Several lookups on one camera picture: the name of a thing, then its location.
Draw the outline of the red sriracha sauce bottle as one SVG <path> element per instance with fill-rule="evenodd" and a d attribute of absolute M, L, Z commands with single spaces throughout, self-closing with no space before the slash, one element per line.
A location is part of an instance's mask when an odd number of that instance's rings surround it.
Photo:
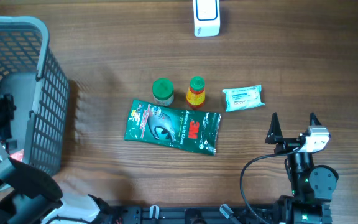
<path fill-rule="evenodd" d="M 186 101 L 192 109 L 198 109 L 203 106 L 206 99 L 205 82 L 200 76 L 195 76 L 191 79 L 188 92 L 186 94 Z"/>

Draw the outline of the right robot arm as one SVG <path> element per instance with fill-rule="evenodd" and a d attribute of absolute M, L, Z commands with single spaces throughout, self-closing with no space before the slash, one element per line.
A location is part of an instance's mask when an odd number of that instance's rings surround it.
<path fill-rule="evenodd" d="M 282 195 L 273 206 L 273 223 L 333 222 L 329 203 L 337 187 L 339 174 L 327 165 L 316 166 L 313 155 L 330 140 L 328 129 L 314 113 L 310 125 L 296 138 L 285 138 L 278 115 L 274 113 L 265 142 L 275 144 L 274 154 L 286 156 L 285 170 L 291 183 L 291 196 Z"/>

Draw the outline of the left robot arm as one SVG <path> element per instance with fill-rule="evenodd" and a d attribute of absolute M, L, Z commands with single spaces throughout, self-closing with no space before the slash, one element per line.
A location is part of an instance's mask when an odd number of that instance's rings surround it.
<path fill-rule="evenodd" d="M 0 97 L 0 128 L 10 132 L 12 97 Z M 101 198 L 62 192 L 45 172 L 9 156 L 0 142 L 0 223 L 112 223 Z"/>

